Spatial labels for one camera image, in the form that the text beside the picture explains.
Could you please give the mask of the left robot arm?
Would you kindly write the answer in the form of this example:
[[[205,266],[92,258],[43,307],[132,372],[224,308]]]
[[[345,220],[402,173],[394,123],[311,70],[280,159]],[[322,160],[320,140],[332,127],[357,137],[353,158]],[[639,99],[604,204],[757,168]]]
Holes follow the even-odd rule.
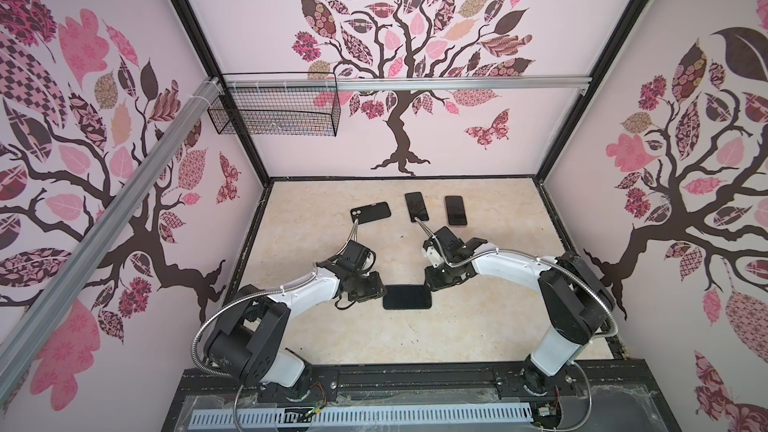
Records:
[[[326,302],[383,298],[386,287],[373,270],[375,263],[373,250],[350,240],[295,281],[270,290],[242,287],[196,332],[190,346],[193,362],[201,371],[230,377],[246,388],[304,389],[311,365],[282,347],[290,321]]]

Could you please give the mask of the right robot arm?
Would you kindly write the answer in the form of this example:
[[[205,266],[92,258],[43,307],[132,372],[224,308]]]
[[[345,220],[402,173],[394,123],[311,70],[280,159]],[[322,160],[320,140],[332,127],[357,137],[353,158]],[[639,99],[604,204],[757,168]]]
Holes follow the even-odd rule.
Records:
[[[544,396],[553,391],[553,378],[589,343],[618,333],[615,299],[579,254],[537,256],[481,238],[464,242],[447,227],[437,231],[425,224],[420,227],[427,235],[422,249],[430,263],[425,283],[431,291],[487,276],[540,294],[550,325],[520,370],[528,394]]]

